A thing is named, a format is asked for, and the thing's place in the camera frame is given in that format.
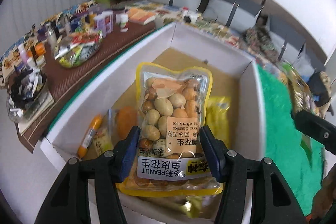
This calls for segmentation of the person's right hand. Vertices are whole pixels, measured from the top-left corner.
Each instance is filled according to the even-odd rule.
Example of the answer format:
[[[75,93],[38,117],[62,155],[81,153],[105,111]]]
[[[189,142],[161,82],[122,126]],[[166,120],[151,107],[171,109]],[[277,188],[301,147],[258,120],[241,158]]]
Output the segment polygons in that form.
[[[311,219],[323,218],[335,200],[335,170],[336,166],[333,165],[327,176],[322,181],[322,188],[313,198]]]

